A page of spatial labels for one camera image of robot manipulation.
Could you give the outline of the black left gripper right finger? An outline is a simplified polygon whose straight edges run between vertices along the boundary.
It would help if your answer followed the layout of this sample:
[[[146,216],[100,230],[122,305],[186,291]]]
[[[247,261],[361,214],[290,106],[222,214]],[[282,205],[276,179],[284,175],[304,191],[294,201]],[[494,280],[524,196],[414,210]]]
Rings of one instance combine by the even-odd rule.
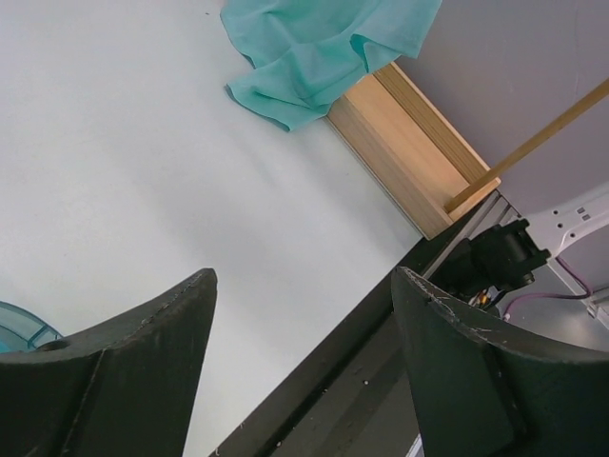
[[[428,456],[604,456],[608,355],[473,308],[409,268],[391,279]]]

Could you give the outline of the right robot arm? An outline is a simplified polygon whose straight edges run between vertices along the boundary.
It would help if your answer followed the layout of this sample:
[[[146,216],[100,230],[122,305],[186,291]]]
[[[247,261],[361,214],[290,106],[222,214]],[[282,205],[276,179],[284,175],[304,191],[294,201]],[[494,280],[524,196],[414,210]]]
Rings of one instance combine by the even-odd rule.
[[[577,241],[608,226],[608,185],[557,207],[495,225],[463,239],[437,273],[437,284],[463,299],[494,287],[510,292],[534,281],[533,271]]]

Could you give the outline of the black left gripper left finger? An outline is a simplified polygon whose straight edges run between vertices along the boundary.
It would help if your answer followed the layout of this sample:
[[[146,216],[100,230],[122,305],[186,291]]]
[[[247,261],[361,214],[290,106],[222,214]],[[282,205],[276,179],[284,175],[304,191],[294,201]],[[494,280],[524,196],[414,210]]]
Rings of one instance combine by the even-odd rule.
[[[3,354],[2,455],[182,455],[216,300],[203,268],[101,324]]]

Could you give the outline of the mint green t shirt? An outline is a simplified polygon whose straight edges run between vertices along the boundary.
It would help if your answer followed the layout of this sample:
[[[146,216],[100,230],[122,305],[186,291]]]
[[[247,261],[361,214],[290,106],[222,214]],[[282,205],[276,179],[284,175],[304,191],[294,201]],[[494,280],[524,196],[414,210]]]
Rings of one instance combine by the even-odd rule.
[[[421,1],[227,1],[221,21],[253,67],[226,85],[287,131],[328,115],[366,75],[415,58],[441,7]]]

